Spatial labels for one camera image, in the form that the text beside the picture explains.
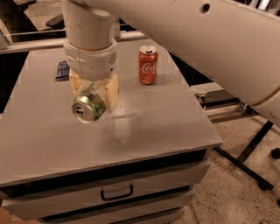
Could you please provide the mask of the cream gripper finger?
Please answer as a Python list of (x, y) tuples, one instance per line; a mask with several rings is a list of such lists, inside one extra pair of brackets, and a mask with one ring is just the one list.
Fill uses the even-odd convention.
[(85, 80), (80, 77), (73, 69), (69, 71), (69, 81), (74, 97), (80, 95), (83, 91), (85, 91), (89, 86), (93, 84), (91, 80)]
[(119, 83), (116, 73), (101, 80), (97, 88), (98, 95), (104, 101), (108, 112), (113, 112), (118, 103)]

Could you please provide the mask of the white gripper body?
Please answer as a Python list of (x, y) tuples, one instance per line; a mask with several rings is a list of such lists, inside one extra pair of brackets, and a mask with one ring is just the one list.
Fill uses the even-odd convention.
[(117, 43), (114, 40), (107, 48), (86, 51), (66, 42), (64, 44), (66, 63), (85, 80), (103, 80), (117, 67), (116, 47)]

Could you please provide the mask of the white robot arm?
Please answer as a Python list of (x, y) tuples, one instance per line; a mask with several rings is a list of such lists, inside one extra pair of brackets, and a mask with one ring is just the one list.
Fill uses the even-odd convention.
[(68, 65), (86, 80), (116, 67), (120, 18), (280, 126), (280, 18), (234, 0), (61, 0)]

